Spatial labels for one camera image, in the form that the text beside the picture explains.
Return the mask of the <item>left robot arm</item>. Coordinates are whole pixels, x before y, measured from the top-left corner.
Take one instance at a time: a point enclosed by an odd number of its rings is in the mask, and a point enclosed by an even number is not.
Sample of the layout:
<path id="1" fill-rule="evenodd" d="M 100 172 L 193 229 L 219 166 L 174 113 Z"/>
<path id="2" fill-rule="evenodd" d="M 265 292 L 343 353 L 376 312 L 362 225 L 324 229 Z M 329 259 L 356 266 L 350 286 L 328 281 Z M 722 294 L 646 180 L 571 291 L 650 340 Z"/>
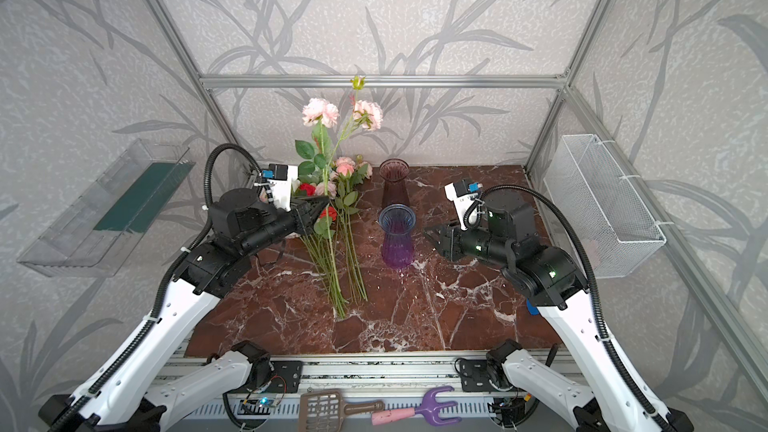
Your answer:
<path id="1" fill-rule="evenodd" d="M 215 199 L 217 158 L 232 150 L 256 172 L 253 188 L 229 190 Z M 225 143 L 209 154 L 203 173 L 207 220 L 193 242 L 162 277 L 149 313 L 110 359 L 70 395 L 50 397 L 39 411 L 52 431 L 164 431 L 214 397 L 272 375 L 269 353 L 250 341 L 164 386 L 152 382 L 197 324 L 251 268 L 258 252 L 291 234 L 307 235 L 322 217 L 326 196 L 290 199 L 279 208 L 258 163 L 243 147 Z"/>

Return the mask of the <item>purple glass vase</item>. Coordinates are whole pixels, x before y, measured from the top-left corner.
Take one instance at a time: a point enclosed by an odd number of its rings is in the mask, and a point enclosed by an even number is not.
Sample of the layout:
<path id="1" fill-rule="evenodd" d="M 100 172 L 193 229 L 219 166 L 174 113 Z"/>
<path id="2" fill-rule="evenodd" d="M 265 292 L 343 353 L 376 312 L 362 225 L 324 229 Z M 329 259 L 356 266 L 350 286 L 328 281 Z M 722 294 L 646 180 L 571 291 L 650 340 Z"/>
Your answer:
<path id="1" fill-rule="evenodd" d="M 382 260 L 395 270 L 407 268 L 414 257 L 415 212 L 409 206 L 391 204 L 381 211 L 378 224 L 384 233 L 380 248 Z"/>

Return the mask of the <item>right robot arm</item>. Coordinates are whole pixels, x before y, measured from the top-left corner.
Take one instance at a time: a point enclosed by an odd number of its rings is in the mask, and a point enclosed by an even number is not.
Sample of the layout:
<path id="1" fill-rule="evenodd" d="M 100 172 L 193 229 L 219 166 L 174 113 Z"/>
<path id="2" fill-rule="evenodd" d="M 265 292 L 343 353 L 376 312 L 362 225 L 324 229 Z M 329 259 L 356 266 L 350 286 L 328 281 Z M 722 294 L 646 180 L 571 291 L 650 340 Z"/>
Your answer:
<path id="1" fill-rule="evenodd" d="M 565 214 L 530 188 L 483 189 L 466 179 L 444 188 L 455 221 L 425 228 L 443 258 L 472 257 L 498 269 L 558 334 L 585 384 L 508 340 L 487 354 L 499 388 L 521 388 L 576 431 L 691 431 L 691 419 L 651 390 L 611 333 L 597 277 Z"/>

